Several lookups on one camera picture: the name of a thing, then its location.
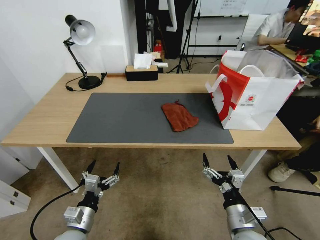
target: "table leg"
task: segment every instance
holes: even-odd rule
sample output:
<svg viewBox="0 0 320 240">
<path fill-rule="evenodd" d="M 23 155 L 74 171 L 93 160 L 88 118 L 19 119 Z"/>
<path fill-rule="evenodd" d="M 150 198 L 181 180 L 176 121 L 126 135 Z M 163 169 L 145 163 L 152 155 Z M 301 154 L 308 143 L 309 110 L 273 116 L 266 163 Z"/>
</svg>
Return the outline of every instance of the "table leg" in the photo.
<svg viewBox="0 0 320 240">
<path fill-rule="evenodd" d="M 50 163 L 54 170 L 56 170 L 70 189 L 74 189 L 78 186 L 76 180 L 51 147 L 37 147 L 37 149 L 42 153 L 45 159 Z"/>
<path fill-rule="evenodd" d="M 251 170 L 257 165 L 262 156 L 266 153 L 266 149 L 263 150 L 252 150 L 247 160 L 241 166 L 245 178 L 251 172 Z"/>
</svg>

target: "white shirt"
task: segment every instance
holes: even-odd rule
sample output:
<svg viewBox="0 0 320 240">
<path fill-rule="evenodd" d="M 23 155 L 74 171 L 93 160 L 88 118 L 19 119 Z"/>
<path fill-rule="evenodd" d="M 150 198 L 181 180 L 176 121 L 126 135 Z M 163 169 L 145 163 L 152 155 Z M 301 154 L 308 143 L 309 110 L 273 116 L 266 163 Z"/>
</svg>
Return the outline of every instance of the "white shirt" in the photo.
<svg viewBox="0 0 320 240">
<path fill-rule="evenodd" d="M 294 27 L 294 23 L 284 22 L 284 15 L 288 9 L 269 15 L 258 28 L 251 41 L 246 42 L 245 51 L 264 49 L 258 46 L 258 36 L 265 35 L 272 38 L 287 38 Z"/>
</svg>

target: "lamp shade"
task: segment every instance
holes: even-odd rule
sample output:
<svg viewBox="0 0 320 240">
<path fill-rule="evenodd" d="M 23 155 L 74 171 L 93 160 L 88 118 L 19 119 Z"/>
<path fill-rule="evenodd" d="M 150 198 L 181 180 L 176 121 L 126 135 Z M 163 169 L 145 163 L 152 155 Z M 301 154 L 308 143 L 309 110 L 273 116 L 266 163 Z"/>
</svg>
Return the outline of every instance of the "lamp shade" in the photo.
<svg viewBox="0 0 320 240">
<path fill-rule="evenodd" d="M 70 27 L 70 36 L 75 44 L 83 46 L 93 40 L 96 30 L 92 23 L 78 20 L 73 15 L 66 16 L 65 20 Z"/>
</svg>

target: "gray desk mat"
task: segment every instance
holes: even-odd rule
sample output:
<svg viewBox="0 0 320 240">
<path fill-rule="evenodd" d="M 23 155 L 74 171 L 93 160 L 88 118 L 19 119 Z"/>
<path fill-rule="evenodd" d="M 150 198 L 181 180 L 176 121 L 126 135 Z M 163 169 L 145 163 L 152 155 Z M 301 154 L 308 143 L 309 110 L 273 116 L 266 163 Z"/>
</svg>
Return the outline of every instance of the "gray desk mat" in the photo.
<svg viewBox="0 0 320 240">
<path fill-rule="evenodd" d="M 161 106 L 179 99 L 199 118 L 173 132 Z M 233 143 L 208 93 L 92 93 L 72 128 L 74 143 Z"/>
</svg>

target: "white sneaker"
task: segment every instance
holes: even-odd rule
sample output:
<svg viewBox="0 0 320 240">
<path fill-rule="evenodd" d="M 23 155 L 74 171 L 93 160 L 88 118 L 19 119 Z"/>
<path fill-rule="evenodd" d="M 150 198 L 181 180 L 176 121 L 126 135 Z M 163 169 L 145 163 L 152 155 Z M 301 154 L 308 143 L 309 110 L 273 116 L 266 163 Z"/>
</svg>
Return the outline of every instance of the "white sneaker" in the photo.
<svg viewBox="0 0 320 240">
<path fill-rule="evenodd" d="M 280 183 L 287 180 L 295 171 L 290 169 L 286 163 L 280 162 L 277 167 L 269 171 L 268 177 L 272 181 Z"/>
</svg>

